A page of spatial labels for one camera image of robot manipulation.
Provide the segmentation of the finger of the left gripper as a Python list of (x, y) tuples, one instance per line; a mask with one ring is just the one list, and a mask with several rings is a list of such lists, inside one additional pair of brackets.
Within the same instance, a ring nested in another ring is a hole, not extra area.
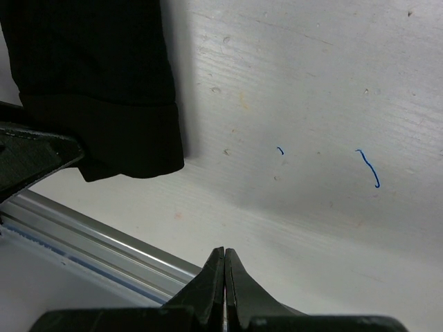
[(23, 107), (1, 103), (1, 203), (83, 158), (74, 137), (45, 130)]

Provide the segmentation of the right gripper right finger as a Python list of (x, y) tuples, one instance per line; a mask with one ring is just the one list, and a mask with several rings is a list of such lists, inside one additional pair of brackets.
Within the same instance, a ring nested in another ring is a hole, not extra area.
[(254, 317), (303, 316), (285, 306), (261, 287), (246, 271), (232, 248), (225, 251), (224, 285), (228, 331), (246, 331)]

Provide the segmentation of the black underwear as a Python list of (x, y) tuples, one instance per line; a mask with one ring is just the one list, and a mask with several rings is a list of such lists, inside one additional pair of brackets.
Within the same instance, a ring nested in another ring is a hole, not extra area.
[(183, 168), (158, 1), (2, 1), (1, 29), (26, 113), (78, 138), (86, 181)]

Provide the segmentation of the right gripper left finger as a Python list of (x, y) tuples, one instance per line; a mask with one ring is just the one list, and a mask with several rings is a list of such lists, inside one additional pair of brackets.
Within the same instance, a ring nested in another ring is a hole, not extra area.
[(201, 271), (163, 308), (190, 307), (202, 331), (224, 330), (223, 247), (215, 248)]

